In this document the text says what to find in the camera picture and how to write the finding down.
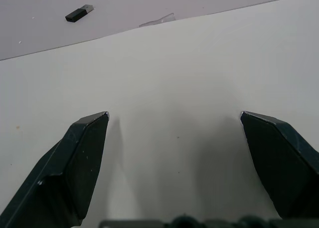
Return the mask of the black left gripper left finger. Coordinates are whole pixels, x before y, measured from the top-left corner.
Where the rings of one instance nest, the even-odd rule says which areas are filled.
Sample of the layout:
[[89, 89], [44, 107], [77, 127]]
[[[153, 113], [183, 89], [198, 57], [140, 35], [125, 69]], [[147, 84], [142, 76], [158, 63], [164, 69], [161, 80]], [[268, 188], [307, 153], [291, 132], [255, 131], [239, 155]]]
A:
[[72, 228], [85, 219], [99, 175], [109, 113], [80, 118], [36, 163], [0, 215], [0, 228]]

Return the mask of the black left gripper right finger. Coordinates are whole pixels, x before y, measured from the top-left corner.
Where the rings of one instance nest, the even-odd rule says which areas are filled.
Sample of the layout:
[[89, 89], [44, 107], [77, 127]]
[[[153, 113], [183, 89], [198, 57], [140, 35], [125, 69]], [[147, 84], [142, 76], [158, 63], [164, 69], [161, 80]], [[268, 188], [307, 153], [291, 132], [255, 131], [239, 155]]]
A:
[[240, 116], [255, 170], [282, 218], [319, 219], [319, 152], [289, 123]]

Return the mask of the black USB dongle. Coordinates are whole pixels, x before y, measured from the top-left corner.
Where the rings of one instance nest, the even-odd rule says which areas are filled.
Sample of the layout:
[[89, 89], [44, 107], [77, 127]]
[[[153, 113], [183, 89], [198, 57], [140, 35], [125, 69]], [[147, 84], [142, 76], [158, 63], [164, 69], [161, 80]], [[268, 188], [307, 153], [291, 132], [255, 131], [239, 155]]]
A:
[[67, 22], [77, 22], [82, 17], [86, 16], [88, 13], [94, 10], [94, 7], [90, 4], [85, 4], [81, 8], [76, 9], [75, 11], [68, 14], [65, 19]]

